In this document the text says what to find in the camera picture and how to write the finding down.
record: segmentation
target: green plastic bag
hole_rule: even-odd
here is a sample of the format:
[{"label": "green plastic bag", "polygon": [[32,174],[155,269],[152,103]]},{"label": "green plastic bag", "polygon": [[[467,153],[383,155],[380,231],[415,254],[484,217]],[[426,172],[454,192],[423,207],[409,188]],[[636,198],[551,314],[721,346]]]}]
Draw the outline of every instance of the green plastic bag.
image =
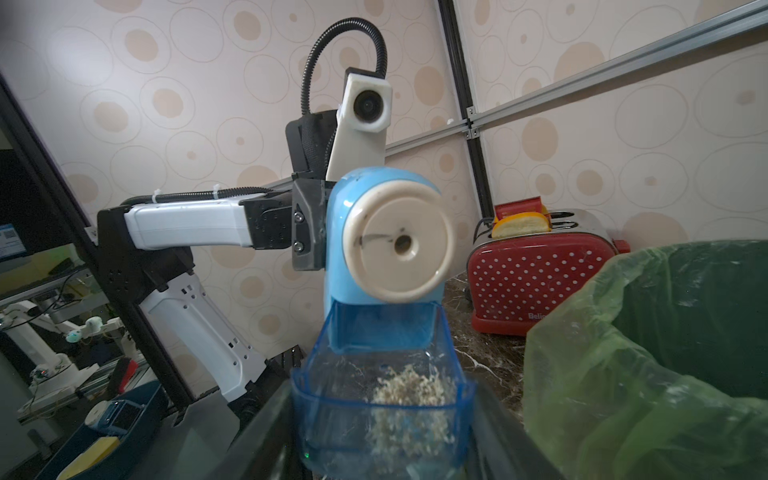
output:
[{"label": "green plastic bag", "polygon": [[768,242],[614,257],[524,371],[525,428],[569,479],[768,478]]}]

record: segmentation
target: table surface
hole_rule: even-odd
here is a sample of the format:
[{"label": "table surface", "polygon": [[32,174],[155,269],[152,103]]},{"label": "table surface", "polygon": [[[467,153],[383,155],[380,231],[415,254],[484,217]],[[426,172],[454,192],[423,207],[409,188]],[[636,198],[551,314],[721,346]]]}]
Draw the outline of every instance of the table surface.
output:
[{"label": "table surface", "polygon": [[[522,364],[525,339],[489,335],[472,329],[472,306],[463,289],[466,275],[445,284],[443,306],[451,327],[459,362],[488,383],[497,397],[522,420]],[[152,447],[136,467],[130,480],[199,480],[227,453],[237,433],[237,417],[227,407],[220,392],[195,402],[184,419],[174,426],[177,414],[163,421]]]},{"label": "table surface", "polygon": [[451,278],[445,282],[442,300],[458,360],[465,372],[490,385],[522,422],[525,337],[476,332],[472,328],[472,304],[464,294],[468,287],[466,273]]}]

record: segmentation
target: red polka dot toaster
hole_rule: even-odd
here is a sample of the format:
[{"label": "red polka dot toaster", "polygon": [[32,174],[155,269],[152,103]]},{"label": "red polka dot toaster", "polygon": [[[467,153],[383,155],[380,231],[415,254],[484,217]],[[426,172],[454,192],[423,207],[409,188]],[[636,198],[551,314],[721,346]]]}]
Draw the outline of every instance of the red polka dot toaster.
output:
[{"label": "red polka dot toaster", "polygon": [[551,232],[501,239],[488,233],[475,241],[467,263],[472,328],[524,336],[606,260],[630,250],[586,210],[553,211],[551,218]]}]

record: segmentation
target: marble countertop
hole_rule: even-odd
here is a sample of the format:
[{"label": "marble countertop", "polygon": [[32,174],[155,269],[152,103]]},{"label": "marble countertop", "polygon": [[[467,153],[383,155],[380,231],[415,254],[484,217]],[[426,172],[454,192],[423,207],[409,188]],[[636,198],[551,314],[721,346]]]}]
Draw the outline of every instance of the marble countertop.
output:
[{"label": "marble countertop", "polygon": [[442,300],[458,360],[465,372],[488,383],[512,415],[522,422],[525,338],[475,331],[466,288],[466,273],[455,276],[445,282]]}]

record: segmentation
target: bread slice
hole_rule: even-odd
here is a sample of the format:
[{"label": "bread slice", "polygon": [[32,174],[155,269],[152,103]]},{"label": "bread slice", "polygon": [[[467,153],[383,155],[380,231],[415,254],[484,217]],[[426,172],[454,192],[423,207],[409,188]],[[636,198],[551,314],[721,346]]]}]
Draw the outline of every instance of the bread slice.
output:
[{"label": "bread slice", "polygon": [[515,237],[531,233],[544,233],[552,230],[546,216],[537,212],[524,212],[499,220],[493,226],[491,238]]}]

